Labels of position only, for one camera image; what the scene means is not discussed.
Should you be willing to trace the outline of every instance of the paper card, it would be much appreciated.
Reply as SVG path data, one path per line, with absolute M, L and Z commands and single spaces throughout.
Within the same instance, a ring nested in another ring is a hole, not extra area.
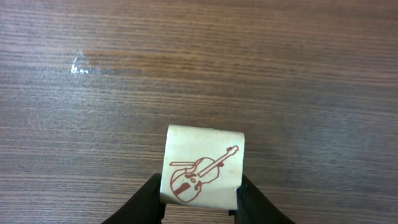
M 170 125 L 160 200 L 237 210 L 243 152 L 243 133 Z

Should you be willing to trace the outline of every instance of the violin scroll drawing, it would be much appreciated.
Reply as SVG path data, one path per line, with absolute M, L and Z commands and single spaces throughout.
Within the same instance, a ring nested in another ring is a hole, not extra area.
M 171 162 L 170 166 L 182 166 L 171 176 L 170 187 L 181 202 L 191 202 L 198 197 L 206 184 L 212 183 L 220 176 L 220 167 L 224 161 L 239 151 L 238 146 L 231 146 L 226 153 L 217 159 L 202 157 L 195 162 Z

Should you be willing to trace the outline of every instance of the wood grain surface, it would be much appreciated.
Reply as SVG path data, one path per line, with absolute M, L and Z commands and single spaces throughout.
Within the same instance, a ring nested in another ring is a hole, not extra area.
M 0 223 L 101 223 L 169 124 L 244 132 L 296 223 L 397 223 L 398 1 L 0 1 Z

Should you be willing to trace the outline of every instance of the red illustration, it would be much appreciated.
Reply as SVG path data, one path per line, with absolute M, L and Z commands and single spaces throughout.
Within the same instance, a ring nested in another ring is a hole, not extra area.
M 220 167 L 224 166 L 229 156 L 235 155 L 238 146 L 226 149 L 226 154 L 214 160 L 202 157 L 196 162 L 171 162 L 170 166 L 185 166 L 186 168 L 174 171 L 170 179 L 173 194 L 182 202 L 191 202 L 201 192 L 203 184 L 209 184 L 220 175 Z

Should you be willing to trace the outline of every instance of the printed instrument icon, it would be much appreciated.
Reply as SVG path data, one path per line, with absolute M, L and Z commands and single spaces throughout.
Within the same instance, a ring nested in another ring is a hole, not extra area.
M 184 166 L 186 168 L 174 171 L 170 179 L 173 194 L 182 202 L 191 202 L 202 191 L 203 184 L 210 184 L 220 176 L 220 167 L 230 156 L 235 155 L 238 146 L 228 147 L 226 154 L 217 160 L 202 157 L 195 162 L 171 162 L 170 166 Z

